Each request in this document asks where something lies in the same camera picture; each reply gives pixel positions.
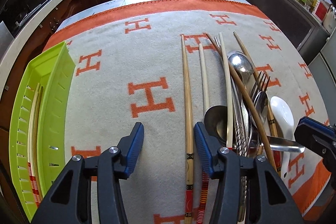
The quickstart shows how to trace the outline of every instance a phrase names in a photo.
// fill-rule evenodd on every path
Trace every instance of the blue gripper pad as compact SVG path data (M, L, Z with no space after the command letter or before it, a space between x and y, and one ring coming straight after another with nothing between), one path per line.
M300 120L299 120L299 125L301 124L307 124L307 125L310 125L312 128L315 128L316 130L319 130L327 135L329 135L330 137L333 137L333 138L336 138L335 136L335 131L330 128L329 126L326 126L324 125L323 123L320 123L320 122L317 122L309 117L302 117Z
M129 136L122 137L118 143L121 150L120 164L125 167L124 174L127 178L134 172L144 138L143 125L136 122Z
M217 172L224 169L224 166L221 166L218 161L217 151L221 148L219 141L208 134L202 122L195 124L194 137L204 172L211 179L217 178Z

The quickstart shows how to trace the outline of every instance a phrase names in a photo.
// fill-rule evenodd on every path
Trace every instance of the screw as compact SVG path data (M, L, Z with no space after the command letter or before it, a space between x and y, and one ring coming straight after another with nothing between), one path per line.
M264 155L257 155L257 160L263 162L266 160L266 157Z
M219 150L222 154L227 154L230 152L230 149L228 149L227 147L221 147Z
M112 153L112 154L115 154L119 151L119 148L116 147L116 146L112 146L109 148L109 152Z
M81 158L82 158L81 155L74 155L74 156L72 157L72 160L73 160L73 161L79 161Z

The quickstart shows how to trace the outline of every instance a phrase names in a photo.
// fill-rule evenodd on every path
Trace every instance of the green plastic tray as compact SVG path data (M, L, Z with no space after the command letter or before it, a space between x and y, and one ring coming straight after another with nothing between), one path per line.
M31 220L37 206L29 182L28 122L37 83L43 86L37 132L37 166L42 195L65 166L64 125L74 73L67 45L61 42L29 62L20 82L9 129L9 163L12 181Z

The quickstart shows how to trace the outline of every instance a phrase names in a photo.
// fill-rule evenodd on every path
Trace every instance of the white ceramic spoon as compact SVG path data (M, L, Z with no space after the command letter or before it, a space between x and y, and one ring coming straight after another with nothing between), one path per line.
M282 130L283 137L292 141L294 137L294 118L291 109L283 99L276 96L271 98L270 105L274 118L277 120L278 125ZM282 179L287 175L290 156L290 152L283 152L281 164Z

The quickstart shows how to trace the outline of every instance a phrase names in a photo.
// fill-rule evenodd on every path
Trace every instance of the chopsticks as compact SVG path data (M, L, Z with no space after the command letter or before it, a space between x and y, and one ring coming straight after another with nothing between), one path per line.
M219 53L219 55L222 57L222 52L221 50L218 48L216 42L213 40L213 38L211 37L210 39L211 43L214 45L216 51ZM264 129L264 126L260 120L260 117L253 105L253 102L249 96L249 94L247 93L242 81L240 80L238 74L236 73L235 69L232 67L232 65L229 63L229 69L230 69L230 74L233 78L233 80L235 81L238 89L240 90L241 94L243 95L243 98L245 99L246 103L247 103L247 107L250 109L251 111L251 114L252 114L252 117L256 123L256 126L257 126L257 129L259 131L259 134L260 134L260 137L261 137L261 140L264 144L264 148L265 148L265 152L266 152L266 156L268 158L268 161L271 163L271 165L273 166L273 168L275 170L277 170L276 168L276 165L275 165L275 162L274 162L274 158L273 158L273 154L272 154L272 150L271 150L271 147L269 146L269 141L268 141L268 138L267 138L267 135L266 135L266 132L265 132L265 129Z
M35 178L36 178L36 186L37 186L38 194L39 194L39 197L40 197L41 201L43 200L43 196L42 196L40 179L39 179L38 169L37 169L37 128L38 128L38 120L39 120L39 113L40 113L40 105L41 105L42 93L43 93L43 86L40 86L39 95L38 95L38 98L37 98L36 109L35 109L34 130L33 130L33 162L34 162L34 172L35 172Z
M206 70L206 65L205 65L203 45L199 43L198 48L199 48L199 58L201 61L203 108L204 108L204 115L205 115L205 112L210 107L208 78L207 78L207 70ZM202 224L204 220L205 208L206 208L207 198L208 198L208 187L209 187L209 176L207 173L203 171L202 172L201 195L199 197L199 207L198 207L198 212L197 212L197 224Z
M185 190L185 215L184 223L192 223L193 194L194 194L194 135L193 112L191 104L191 90L188 59L185 49L184 35L181 35L182 62L184 78L184 107L185 107L185 151L186 151L186 190Z
M34 136L34 120L35 120L35 113L36 113L36 105L39 97L39 88L40 83L37 84L33 102L31 104L31 111L29 117L29 124L28 124L28 145L27 145L27 161L28 161L28 172L29 172L29 181L31 190L33 192L34 201L36 206L38 207L41 203L41 197L38 192L38 187L36 183L35 177L35 165L34 165L34 149L33 149L33 136Z
M226 85L226 103L227 103L227 134L226 134L226 147L232 149L233 142L233 102L232 102L232 88L231 77L229 69L229 61L227 60L226 50L224 45L223 34L219 33L219 42L221 47L221 57L223 59L225 85Z
M236 32L233 32L233 35L235 36L239 46L241 47L243 53L250 59L250 61L252 62L252 65L254 67L254 78L257 79L258 78L258 72L253 64L252 58L249 54L249 52L247 51L246 47L244 46L242 40L239 38L239 36L237 35ZM277 137L278 136L278 132L277 132L277 128L275 126L275 121L274 121L274 116L271 110L271 107L268 103L268 109L267 109L267 118L268 118L268 123L269 123L269 129L271 131L271 135L273 137ZM260 149L261 151L258 151L258 154L261 154L263 151L263 147L261 147ZM277 172L278 174L281 176L281 156L280 156L280 152L279 151L273 151L273 156L274 156L274 161L277 167Z

